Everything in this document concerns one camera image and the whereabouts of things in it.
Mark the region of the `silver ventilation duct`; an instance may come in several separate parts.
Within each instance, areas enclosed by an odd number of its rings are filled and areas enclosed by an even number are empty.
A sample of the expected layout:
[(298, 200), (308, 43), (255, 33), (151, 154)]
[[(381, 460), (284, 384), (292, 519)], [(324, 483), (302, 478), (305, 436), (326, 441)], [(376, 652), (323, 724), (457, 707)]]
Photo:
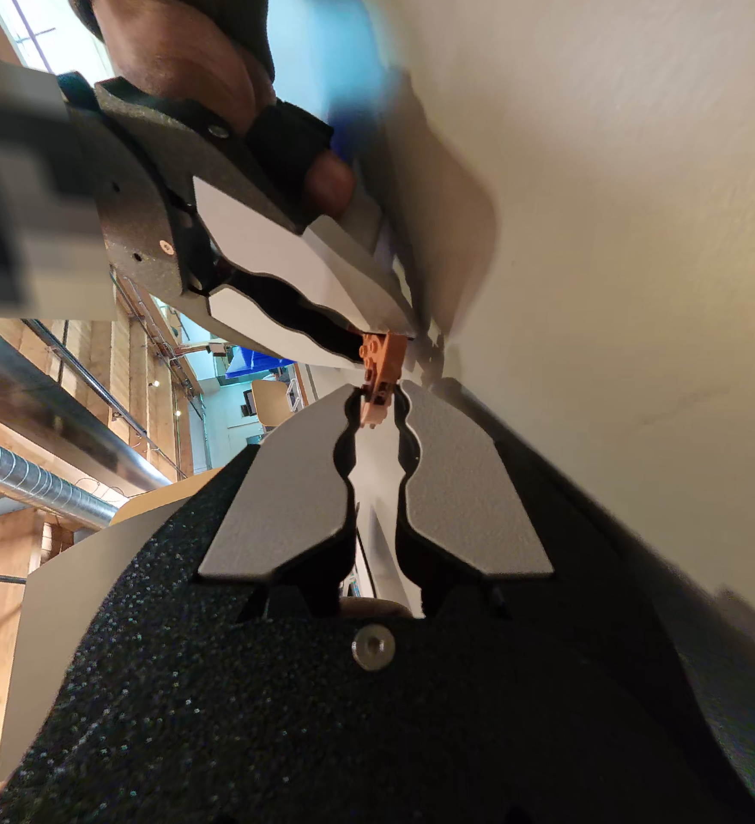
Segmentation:
[(1, 446), (0, 494), (96, 530), (108, 527), (118, 512), (113, 504)]

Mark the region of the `brown brick assembly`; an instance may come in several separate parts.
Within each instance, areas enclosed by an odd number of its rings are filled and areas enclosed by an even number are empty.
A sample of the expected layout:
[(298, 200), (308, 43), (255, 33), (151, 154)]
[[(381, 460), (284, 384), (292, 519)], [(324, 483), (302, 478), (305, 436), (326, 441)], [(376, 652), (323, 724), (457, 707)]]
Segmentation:
[(359, 355), (364, 365), (360, 427), (374, 428), (387, 417), (393, 402), (409, 338), (406, 335), (364, 333)]

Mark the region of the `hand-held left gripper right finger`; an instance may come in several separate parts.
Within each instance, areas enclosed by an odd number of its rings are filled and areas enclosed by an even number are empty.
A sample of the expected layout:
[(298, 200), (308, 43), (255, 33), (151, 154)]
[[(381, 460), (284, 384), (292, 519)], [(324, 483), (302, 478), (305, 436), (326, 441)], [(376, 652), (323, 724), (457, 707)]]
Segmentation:
[(396, 558), (412, 582), (543, 579), (555, 569), (493, 439), (411, 381), (396, 390)]

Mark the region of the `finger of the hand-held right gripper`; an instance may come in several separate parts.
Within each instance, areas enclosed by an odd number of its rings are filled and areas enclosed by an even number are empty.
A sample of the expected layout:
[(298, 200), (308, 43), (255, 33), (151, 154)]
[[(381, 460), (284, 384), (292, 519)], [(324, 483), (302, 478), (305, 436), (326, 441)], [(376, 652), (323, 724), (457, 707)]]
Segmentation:
[(414, 314), (382, 230), (373, 252), (326, 215), (295, 234), (205, 180), (194, 177), (193, 184), (201, 221), (239, 269), (289, 284), (363, 332), (415, 336)]
[(362, 367), (357, 358), (337, 354), (307, 332), (293, 330), (270, 317), (234, 287), (222, 287), (208, 298), (211, 316), (233, 331), (296, 363), (320, 367)]

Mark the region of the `stack of blue bins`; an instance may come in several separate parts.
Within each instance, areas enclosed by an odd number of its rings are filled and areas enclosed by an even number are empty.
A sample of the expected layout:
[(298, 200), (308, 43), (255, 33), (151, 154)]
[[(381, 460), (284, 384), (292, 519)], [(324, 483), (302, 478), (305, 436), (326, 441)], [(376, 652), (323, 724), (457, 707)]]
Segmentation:
[(288, 358), (278, 358), (252, 349), (235, 346), (225, 376), (229, 379), (239, 378), (256, 373), (270, 372), (288, 367), (293, 363), (294, 361)]

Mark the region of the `grey desk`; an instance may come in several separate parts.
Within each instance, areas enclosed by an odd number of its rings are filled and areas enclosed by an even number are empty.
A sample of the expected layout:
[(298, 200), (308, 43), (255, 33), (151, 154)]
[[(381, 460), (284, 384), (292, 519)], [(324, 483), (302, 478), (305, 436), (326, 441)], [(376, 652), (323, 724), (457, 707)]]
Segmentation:
[(382, 99), (413, 376), (616, 554), (755, 796), (755, 2), (272, 2), (280, 96)]

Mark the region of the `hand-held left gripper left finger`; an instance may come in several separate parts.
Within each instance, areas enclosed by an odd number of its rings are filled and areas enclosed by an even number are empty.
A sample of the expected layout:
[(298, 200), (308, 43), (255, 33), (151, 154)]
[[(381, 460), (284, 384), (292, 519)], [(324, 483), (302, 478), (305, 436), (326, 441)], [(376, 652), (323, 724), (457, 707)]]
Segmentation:
[(273, 583), (321, 554), (334, 584), (354, 560), (359, 388), (345, 384), (267, 434), (199, 566), (203, 579)]

